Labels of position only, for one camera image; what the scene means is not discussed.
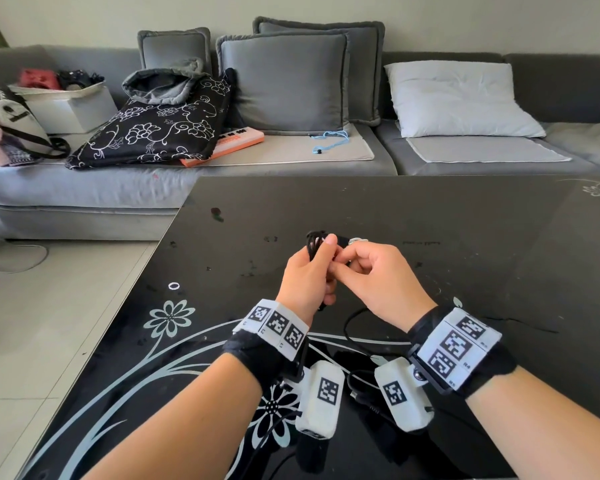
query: person's right hand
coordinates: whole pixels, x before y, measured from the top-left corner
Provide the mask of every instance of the person's right hand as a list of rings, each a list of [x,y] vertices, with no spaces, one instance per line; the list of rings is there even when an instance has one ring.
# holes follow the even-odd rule
[[[329,272],[373,314],[405,332],[436,306],[395,246],[354,242],[337,254]]]

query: coffee table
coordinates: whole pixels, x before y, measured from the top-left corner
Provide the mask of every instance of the coffee table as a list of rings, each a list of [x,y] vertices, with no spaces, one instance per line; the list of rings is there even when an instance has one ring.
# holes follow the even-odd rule
[[[25,478],[80,478],[220,354],[234,323],[259,298],[275,297],[305,234],[321,229],[398,246],[437,302],[490,317],[520,364],[600,416],[600,176],[204,177],[65,398]],[[372,367],[342,331],[360,306],[339,287],[336,305],[314,321],[308,365],[327,358],[348,370]],[[402,332],[371,314],[349,332],[378,354],[408,350]],[[462,400],[426,391],[436,414],[420,436],[392,432],[345,391],[321,477],[513,476]],[[265,402],[284,414],[298,398],[275,387]],[[270,419],[256,412],[232,478]],[[247,477],[268,478],[297,439],[292,422],[282,423]],[[308,475],[293,458],[277,474]]]

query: blue cord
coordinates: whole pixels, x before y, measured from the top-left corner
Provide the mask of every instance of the blue cord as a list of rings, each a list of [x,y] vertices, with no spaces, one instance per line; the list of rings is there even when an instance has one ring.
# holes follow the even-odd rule
[[[338,141],[337,143],[330,144],[328,146],[314,146],[312,149],[312,153],[314,155],[320,155],[322,152],[326,150],[330,150],[339,146],[341,144],[346,144],[349,142],[349,135],[346,131],[325,131],[322,136],[312,136],[312,139],[325,139],[328,136],[342,136],[344,139],[342,141]]]

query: toy piano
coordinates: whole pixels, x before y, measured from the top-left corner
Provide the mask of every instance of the toy piano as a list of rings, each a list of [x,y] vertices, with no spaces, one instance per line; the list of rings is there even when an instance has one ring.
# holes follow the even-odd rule
[[[214,158],[221,157],[228,153],[236,152],[248,146],[252,146],[264,141],[264,133],[253,128],[241,128],[239,130],[223,133],[218,137],[216,148],[211,156],[206,160],[196,160],[195,158],[180,159],[186,167],[199,165],[200,163],[208,162]]]

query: hand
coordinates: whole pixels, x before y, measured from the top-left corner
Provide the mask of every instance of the hand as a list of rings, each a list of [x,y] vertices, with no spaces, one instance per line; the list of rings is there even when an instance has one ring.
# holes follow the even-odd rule
[[[322,302],[326,305],[336,302],[336,280],[327,277],[327,268],[338,249],[341,248],[338,248],[336,234],[329,234],[320,245],[313,261],[309,261],[309,252],[302,248],[291,256],[287,263],[276,301],[298,315],[309,326]]]
[[[338,253],[329,272],[373,314],[405,332],[436,306],[395,246],[354,242]]]

